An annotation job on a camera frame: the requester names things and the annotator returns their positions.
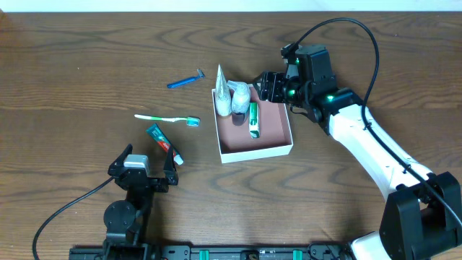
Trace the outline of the clear and blue pump bottle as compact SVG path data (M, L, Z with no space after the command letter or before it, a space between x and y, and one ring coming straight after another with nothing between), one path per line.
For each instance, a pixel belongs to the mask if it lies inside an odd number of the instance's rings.
M232 123L242 126L248 116L251 92L248 84L244 82L228 81L227 86L233 91L232 94Z

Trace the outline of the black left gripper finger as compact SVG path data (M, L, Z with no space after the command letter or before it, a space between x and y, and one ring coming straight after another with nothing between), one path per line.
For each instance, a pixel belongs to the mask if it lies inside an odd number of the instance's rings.
M178 173L177 173L176 166L175 166L173 152L174 152L173 146L170 146L167 151L167 157L165 160L163 172L165 174L165 178L167 179L168 184L171 186L177 186L179 178L178 178Z
M108 168L108 175L110 177L120 177L125 171L126 167L124 166L125 159L132 153L133 146L128 144L124 151L110 164Z

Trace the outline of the green and white soap box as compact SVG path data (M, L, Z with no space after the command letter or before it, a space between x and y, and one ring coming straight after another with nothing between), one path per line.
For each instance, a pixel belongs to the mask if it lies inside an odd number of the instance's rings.
M260 137L259 107L258 103L250 103L249 106L249 132L252 139Z

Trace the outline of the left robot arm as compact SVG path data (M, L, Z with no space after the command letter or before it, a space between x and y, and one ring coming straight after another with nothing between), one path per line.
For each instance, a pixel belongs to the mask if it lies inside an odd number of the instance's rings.
M163 178L149 176L149 158L134 155L133 146L110 164L108 175L126 191L126 198L108 206L104 213L107 228L103 242L104 259L160 259L162 249L146 240L148 222L156 193L167 193L170 186L178 185L173 148L167 150Z

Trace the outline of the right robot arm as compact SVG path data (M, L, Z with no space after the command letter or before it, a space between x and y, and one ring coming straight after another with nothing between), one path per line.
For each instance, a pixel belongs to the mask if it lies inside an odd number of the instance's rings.
M262 101L301 108L346 147L385 199L378 231L353 240L353 259L430 259L461 245L461 187L407 154L374 120L363 100L334 77L266 71L253 86Z

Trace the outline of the green and red toothpaste tube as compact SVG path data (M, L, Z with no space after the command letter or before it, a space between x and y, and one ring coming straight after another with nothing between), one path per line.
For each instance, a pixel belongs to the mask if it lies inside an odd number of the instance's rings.
M164 151L167 152L170 148L173 149L173 159L177 165L182 165L184 163L184 160L179 151L176 150L176 148L172 145L170 140L166 137L166 135L156 123L150 126L146 132L151 138L153 138L153 140L156 141L156 143L158 143L159 146L161 146L161 148L164 149Z

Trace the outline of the green and white toothbrush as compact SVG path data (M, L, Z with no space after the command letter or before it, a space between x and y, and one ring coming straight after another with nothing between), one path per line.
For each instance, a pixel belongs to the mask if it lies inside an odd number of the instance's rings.
M164 121L174 123L177 121L185 121L187 126L198 127L200 125L200 119L195 117L158 117L158 116L148 116L142 114L135 114L135 118L147 121Z

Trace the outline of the white Pantene tube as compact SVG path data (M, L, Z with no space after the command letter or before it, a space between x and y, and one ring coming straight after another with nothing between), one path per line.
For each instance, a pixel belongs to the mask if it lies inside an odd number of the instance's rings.
M217 79L215 87L215 109L219 116L229 116L231 109L231 94L225 79L222 67L219 64L217 69Z

